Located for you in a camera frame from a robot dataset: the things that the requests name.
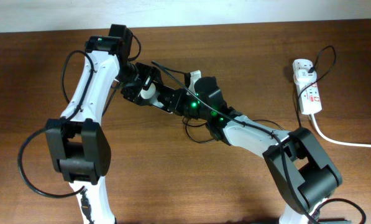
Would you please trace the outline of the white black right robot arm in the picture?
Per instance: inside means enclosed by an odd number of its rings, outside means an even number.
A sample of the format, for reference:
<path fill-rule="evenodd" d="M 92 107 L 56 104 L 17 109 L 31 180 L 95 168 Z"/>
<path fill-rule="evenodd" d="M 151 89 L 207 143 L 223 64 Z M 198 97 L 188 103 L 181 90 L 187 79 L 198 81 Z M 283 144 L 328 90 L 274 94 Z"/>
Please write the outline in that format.
<path fill-rule="evenodd" d="M 317 223 L 321 207 L 342 176 L 313 133 L 273 129 L 228 107 L 214 77 L 174 90 L 159 85 L 158 102 L 169 112 L 204 120 L 211 137 L 262 157 L 284 201 L 279 223 Z"/>

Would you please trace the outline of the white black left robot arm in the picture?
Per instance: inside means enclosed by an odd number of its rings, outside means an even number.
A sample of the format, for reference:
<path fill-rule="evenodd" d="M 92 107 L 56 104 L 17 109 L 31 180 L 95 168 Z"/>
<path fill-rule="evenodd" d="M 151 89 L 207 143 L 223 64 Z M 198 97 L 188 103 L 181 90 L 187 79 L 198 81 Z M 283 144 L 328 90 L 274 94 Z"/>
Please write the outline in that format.
<path fill-rule="evenodd" d="M 108 200 L 106 174 L 111 148 L 101 128 L 112 83 L 123 84 L 124 98 L 162 109 L 154 70 L 133 64 L 129 56 L 133 33 L 113 24 L 107 36 L 94 35 L 82 53 L 85 65 L 78 86 L 60 119 L 46 123 L 53 168 L 76 194 L 84 223 L 116 223 Z"/>

